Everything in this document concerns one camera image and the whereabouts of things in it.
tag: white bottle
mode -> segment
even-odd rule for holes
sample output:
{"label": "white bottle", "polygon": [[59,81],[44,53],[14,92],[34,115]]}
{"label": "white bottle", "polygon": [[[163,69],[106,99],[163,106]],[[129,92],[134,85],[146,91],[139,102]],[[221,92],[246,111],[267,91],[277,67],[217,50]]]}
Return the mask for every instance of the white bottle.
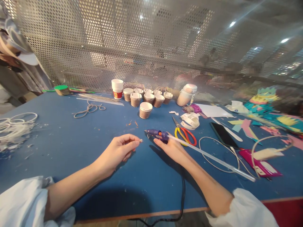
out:
{"label": "white bottle", "polygon": [[194,84],[186,84],[180,92],[177,100],[178,106],[185,106],[192,99],[197,91],[197,86]]}

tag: tape roll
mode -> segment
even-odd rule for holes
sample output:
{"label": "tape roll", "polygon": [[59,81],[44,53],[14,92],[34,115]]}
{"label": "tape roll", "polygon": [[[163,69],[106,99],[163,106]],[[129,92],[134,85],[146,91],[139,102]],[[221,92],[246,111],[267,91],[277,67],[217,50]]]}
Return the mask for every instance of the tape roll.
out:
{"label": "tape roll", "polygon": [[199,118],[195,113],[185,113],[181,116],[181,125],[188,130],[195,130],[199,127]]}

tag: yellow scissors handle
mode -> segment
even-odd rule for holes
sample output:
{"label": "yellow scissors handle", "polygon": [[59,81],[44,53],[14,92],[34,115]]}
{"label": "yellow scissors handle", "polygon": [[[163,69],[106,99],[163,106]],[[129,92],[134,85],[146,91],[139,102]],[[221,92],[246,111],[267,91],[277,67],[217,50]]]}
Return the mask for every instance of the yellow scissors handle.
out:
{"label": "yellow scissors handle", "polygon": [[176,127],[176,129],[175,129],[175,137],[176,137],[176,138],[178,138],[177,132],[179,132],[180,136],[185,140],[185,142],[188,143],[188,140],[187,140],[187,139],[185,138],[185,136],[181,133],[180,129]]}

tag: table edge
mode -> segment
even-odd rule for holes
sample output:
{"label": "table edge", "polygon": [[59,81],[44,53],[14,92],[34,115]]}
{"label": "table edge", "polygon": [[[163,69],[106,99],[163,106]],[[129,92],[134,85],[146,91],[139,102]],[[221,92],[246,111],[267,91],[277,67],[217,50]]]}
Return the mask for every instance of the table edge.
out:
{"label": "table edge", "polygon": [[[274,203],[274,202],[292,201],[292,200],[299,200],[299,199],[303,199],[303,196],[271,199],[271,200],[261,200],[261,202],[262,203]],[[198,211],[204,211],[206,209],[208,209],[208,207],[190,208],[190,209],[184,209],[183,212],[184,213],[198,212]],[[179,213],[180,213],[180,210],[161,211],[161,212],[154,212],[154,213],[134,214],[134,215],[126,215],[126,216],[118,216],[118,217],[110,217],[110,218],[79,220],[75,224],[87,224],[87,223],[96,223],[96,222],[105,222],[105,221],[127,220],[127,219],[134,219],[134,218],[150,218],[150,217],[154,217],[154,216],[171,215],[171,214],[179,214]]]}

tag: perforated metal panel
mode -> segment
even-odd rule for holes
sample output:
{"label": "perforated metal panel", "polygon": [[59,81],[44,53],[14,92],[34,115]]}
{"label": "perforated metal panel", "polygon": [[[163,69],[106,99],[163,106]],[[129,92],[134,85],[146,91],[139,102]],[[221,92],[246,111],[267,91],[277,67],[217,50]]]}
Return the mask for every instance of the perforated metal panel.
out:
{"label": "perforated metal panel", "polygon": [[303,85],[300,1],[4,0],[54,84],[110,91],[186,83],[196,100],[247,99],[276,86],[294,104]]}

